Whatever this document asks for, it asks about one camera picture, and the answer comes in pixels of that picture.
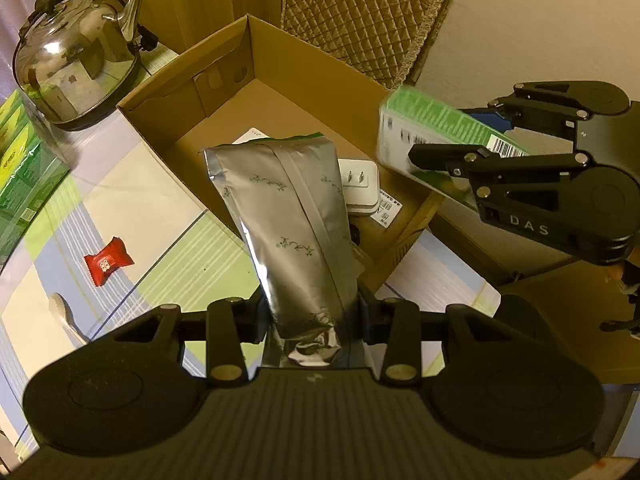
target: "quilted cushion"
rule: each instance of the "quilted cushion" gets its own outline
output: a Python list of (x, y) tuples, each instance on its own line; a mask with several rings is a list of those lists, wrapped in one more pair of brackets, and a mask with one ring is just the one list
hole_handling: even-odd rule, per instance
[(392, 89), (407, 77), (445, 0), (286, 0), (282, 28)]

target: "red candy wrapper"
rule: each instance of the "red candy wrapper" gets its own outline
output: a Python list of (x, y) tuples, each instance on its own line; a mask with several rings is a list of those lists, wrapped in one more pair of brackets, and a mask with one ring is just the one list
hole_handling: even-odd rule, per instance
[(84, 262), (89, 268), (89, 273), (94, 280), (95, 286), (104, 285), (114, 270), (133, 265), (133, 260), (127, 254), (124, 242), (117, 237), (113, 237), (111, 242), (106, 244), (98, 254), (85, 256)]

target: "plaid tablecloth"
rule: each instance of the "plaid tablecloth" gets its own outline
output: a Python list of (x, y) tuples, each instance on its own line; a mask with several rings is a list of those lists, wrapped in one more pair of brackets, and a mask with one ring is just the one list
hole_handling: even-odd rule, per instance
[[(29, 378), (79, 345), (50, 313), (52, 293), (95, 339), (161, 303), (203, 310), (219, 298), (248, 298), (258, 285), (242, 241), (192, 199), (119, 111), (60, 140), (74, 168), (0, 274), (0, 429), (21, 457), (37, 448), (21, 407)], [(83, 257), (114, 236), (135, 264), (96, 287)], [(255, 369), (261, 348), (244, 350)], [(203, 374), (203, 362), (204, 343), (189, 343), (184, 367)]]

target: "glass kettle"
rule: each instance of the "glass kettle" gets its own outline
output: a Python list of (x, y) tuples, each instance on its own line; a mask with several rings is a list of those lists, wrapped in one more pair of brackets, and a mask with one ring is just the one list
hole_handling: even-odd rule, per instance
[(91, 126), (129, 92), (140, 68), (139, 50), (158, 44), (138, 25), (141, 3), (36, 0), (20, 28), (13, 69), (49, 122), (63, 130)]

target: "silver foil package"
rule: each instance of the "silver foil package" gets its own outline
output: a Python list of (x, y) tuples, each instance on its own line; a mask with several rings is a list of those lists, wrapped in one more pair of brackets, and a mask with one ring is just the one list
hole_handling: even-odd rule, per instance
[(262, 364), (359, 367), (356, 267), (340, 169), (321, 134), (207, 148), (273, 323)]

